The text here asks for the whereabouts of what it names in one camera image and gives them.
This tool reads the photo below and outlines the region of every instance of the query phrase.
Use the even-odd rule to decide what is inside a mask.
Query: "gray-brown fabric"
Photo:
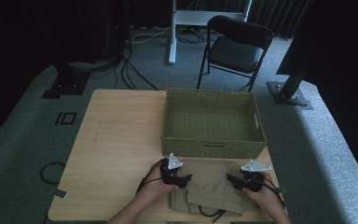
[[[230,161],[183,161],[179,176],[192,175],[185,189],[171,193],[170,208],[174,211],[205,214],[218,209],[227,210],[224,216],[239,217],[245,209],[254,209],[240,190],[234,189],[226,174],[241,176],[240,166]]]

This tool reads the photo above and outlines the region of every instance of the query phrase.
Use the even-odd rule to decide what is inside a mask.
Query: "gray carpet floor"
[[[131,64],[159,90],[195,89],[204,44],[178,42],[176,64],[169,65],[169,42],[156,37],[133,43]],[[358,165],[317,88],[307,82],[300,85],[313,110],[275,105],[269,93],[267,81],[287,79],[276,71],[290,43],[274,38],[253,89],[275,172],[280,184],[290,189],[284,195],[287,210],[294,223],[358,223]],[[86,69],[101,63],[72,65]],[[51,162],[66,163],[93,91],[129,88],[121,66],[92,73],[82,95],[60,99],[41,98],[57,76],[53,66],[34,79],[0,129],[0,224],[54,223],[45,218],[57,186],[43,181],[40,171]],[[153,90],[133,68],[123,72],[135,89]],[[247,81],[213,70],[201,88],[246,91]],[[76,113],[73,124],[57,123],[61,113]],[[58,165],[46,170],[56,181],[61,174]]]

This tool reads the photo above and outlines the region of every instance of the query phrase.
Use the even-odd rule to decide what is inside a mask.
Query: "white triangular bracket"
[[[248,163],[243,165],[241,167],[243,171],[249,171],[249,172],[258,172],[258,171],[267,171],[272,170],[272,166],[266,165],[264,163],[250,160]]]
[[[168,169],[172,170],[178,167],[182,167],[183,163],[180,162],[176,157],[173,156],[173,153],[170,154],[170,160],[168,161]]]

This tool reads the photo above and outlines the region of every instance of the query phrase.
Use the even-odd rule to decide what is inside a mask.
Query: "green woven basket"
[[[254,159],[266,145],[251,93],[167,90],[162,155]]]

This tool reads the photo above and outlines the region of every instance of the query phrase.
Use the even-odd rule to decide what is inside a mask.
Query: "human hand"
[[[271,176],[268,173],[261,173],[265,180],[264,184],[275,189],[271,181]],[[267,212],[267,214],[274,220],[275,224],[291,223],[289,216],[287,216],[285,209],[283,208],[281,201],[271,189],[263,186],[260,191],[253,192],[247,188],[243,188],[242,191],[257,205]]]
[[[154,203],[164,194],[179,189],[176,185],[167,185],[164,183],[161,177],[160,166],[161,163],[150,173],[145,184],[136,195],[136,198],[139,198],[143,203]]]

